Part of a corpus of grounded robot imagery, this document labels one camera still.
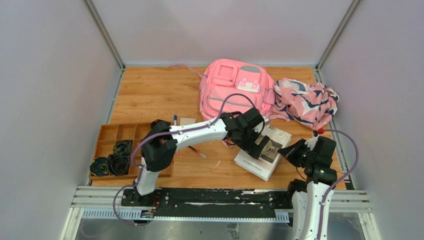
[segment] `wooden organizer box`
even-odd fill
[[[108,157],[109,154],[114,153],[114,146],[123,140],[132,141],[132,151],[136,149],[143,138],[150,132],[150,123],[130,123],[130,124],[105,124],[100,128],[98,134],[97,144],[94,151],[94,157]],[[135,155],[135,162],[140,164],[142,162],[142,156],[140,151],[137,151]],[[159,178],[171,177],[173,162],[169,167],[162,170],[159,174]],[[95,176],[91,172],[88,178],[91,180],[120,180],[120,179],[135,179],[139,175],[140,169],[133,165],[129,165],[128,174],[122,176]]]

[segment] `wooden table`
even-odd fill
[[[206,67],[194,67],[203,73]],[[274,80],[291,78],[304,83],[315,83],[309,67],[265,67]],[[196,73],[185,67],[127,67],[111,116],[111,124],[150,123],[156,119],[172,121],[194,118],[202,122],[199,110],[199,82]],[[296,121],[272,119],[270,124],[292,134],[293,144],[300,138],[310,139],[312,130]],[[239,148],[226,148],[221,141],[204,142],[194,146],[207,155],[200,157],[189,148],[182,149],[173,159],[171,177],[158,178],[157,187],[175,188],[230,188],[230,189],[285,189],[290,181],[300,179],[296,168],[284,158],[280,160],[268,181],[234,163]],[[336,154],[331,166],[340,177],[341,169]],[[93,186],[123,186],[133,180],[96,180]],[[336,187],[346,189],[343,182]]]

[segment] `drawstring bag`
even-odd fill
[[[321,83],[305,84],[301,81],[283,78],[274,84],[277,115],[271,119],[296,120],[313,130],[328,124],[337,112],[339,95],[331,87]]]

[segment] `white book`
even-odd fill
[[[259,159],[254,159],[245,151],[240,150],[237,156],[235,156],[234,161],[240,167],[268,181],[282,157],[281,154],[278,153],[278,150],[287,147],[292,139],[292,135],[269,125],[263,129],[256,140],[256,144],[259,144],[264,136],[268,136],[270,140],[263,148]]]

